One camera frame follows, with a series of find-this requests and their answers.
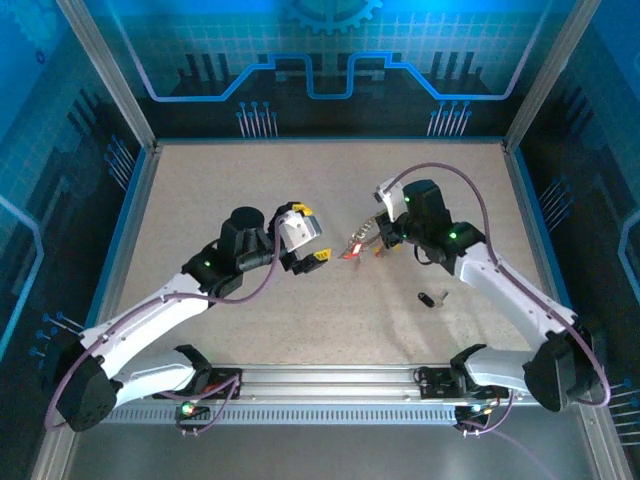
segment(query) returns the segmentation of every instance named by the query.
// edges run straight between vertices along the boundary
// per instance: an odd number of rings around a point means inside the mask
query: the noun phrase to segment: gear graphic
[[[284,8],[287,18],[298,21],[300,28],[333,35],[347,33],[350,27],[360,28],[360,22],[371,20],[373,10],[380,7],[381,0],[288,0]]]
[[[53,40],[58,27],[53,0],[0,0],[0,15],[8,13],[36,48],[45,49]]]

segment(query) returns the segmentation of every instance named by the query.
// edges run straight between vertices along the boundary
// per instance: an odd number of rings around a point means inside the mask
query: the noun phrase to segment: glass panel
[[[580,315],[604,323],[612,383],[631,378],[636,388],[639,8],[638,0],[602,1],[521,146],[571,302]],[[626,392],[620,387],[614,393]],[[619,406],[615,412],[627,409]],[[639,425],[635,415],[622,418],[629,423],[621,433]],[[621,439],[634,442],[637,437]]]
[[[20,479],[43,434],[40,362],[93,321],[140,147],[55,2],[0,14],[0,476]]]
[[[159,137],[503,135],[570,0],[91,0]]]

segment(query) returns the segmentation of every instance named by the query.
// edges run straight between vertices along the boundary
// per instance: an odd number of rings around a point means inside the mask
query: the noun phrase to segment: enclosure
[[[634,478],[638,7],[0,0],[6,478]],[[608,408],[552,413],[524,395],[499,435],[475,439],[452,428],[459,402],[421,398],[422,366],[474,344],[528,350],[494,302],[418,265],[409,244],[341,258],[380,211],[376,188],[425,161],[471,177],[517,272],[601,322]],[[465,182],[419,179],[484,231]],[[182,438],[180,402],[145,397],[83,433],[45,430],[57,338],[156,292],[235,208],[268,222],[287,202],[313,209],[313,249],[331,260],[277,271],[255,300],[216,305],[140,354],[191,344],[241,368],[219,425]]]

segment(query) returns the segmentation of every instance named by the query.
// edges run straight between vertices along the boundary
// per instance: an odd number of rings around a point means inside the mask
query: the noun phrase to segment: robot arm
[[[376,217],[385,247],[408,242],[422,249],[432,263],[489,298],[531,347],[528,352],[513,352],[472,346],[451,361],[462,381],[527,390],[552,411],[566,408],[598,385],[591,362],[550,313],[573,326],[602,364],[604,342],[597,325],[578,319],[575,312],[540,292],[499,255],[492,258],[480,231],[466,222],[452,222],[433,181],[405,187],[396,182],[387,192],[392,183],[383,183],[374,194],[386,207]]]
[[[300,203],[280,207],[266,232],[260,211],[251,207],[234,210],[223,223],[220,238],[192,257],[157,292],[117,317],[81,332],[77,338],[60,336],[47,356],[43,389],[59,393],[62,379],[84,355],[85,360],[72,372],[56,404],[75,431],[96,425],[116,406],[142,396],[165,391],[201,393],[210,384],[211,365],[189,345],[149,360],[132,359],[169,330],[216,302],[235,302],[224,299],[240,288],[245,272],[277,261],[295,275],[324,265],[330,257],[328,249],[303,259],[296,253],[321,233],[313,212]],[[146,306],[158,298],[162,301]]]

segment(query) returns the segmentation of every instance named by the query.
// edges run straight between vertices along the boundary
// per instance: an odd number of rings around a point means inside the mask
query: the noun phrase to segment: beige tabletop
[[[324,234],[313,249],[332,260],[309,274],[281,268],[261,296],[218,305],[160,338],[143,355],[190,343],[212,362],[288,364],[443,363],[475,343],[528,349],[484,297],[439,266],[423,267],[409,245],[383,258],[366,252],[340,260],[353,231],[379,211],[372,193],[416,163],[464,170],[482,192],[496,250],[534,285],[540,281],[498,144],[429,141],[297,141],[165,145],[127,275],[120,311],[155,292],[204,245],[217,238],[234,208],[254,206],[268,219],[288,201],[313,208]],[[454,221],[480,230],[482,218],[466,184],[449,172],[422,170],[404,183],[431,178]],[[250,293],[266,267],[245,275],[232,297]],[[417,299],[449,292],[442,308]]]

